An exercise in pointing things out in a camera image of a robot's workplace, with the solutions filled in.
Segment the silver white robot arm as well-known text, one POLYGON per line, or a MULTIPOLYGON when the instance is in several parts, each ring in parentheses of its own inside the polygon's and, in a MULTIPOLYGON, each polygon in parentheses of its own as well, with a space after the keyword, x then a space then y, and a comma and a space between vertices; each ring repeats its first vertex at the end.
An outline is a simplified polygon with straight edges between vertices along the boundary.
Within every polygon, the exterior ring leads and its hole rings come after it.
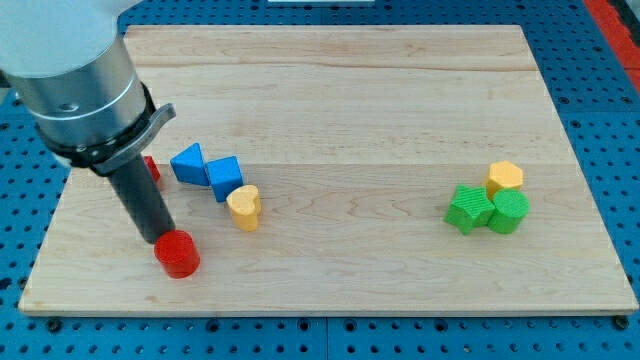
POLYGON ((117 20, 133 0, 4 1, 1 70, 49 149, 107 176, 175 115, 155 107, 117 20))

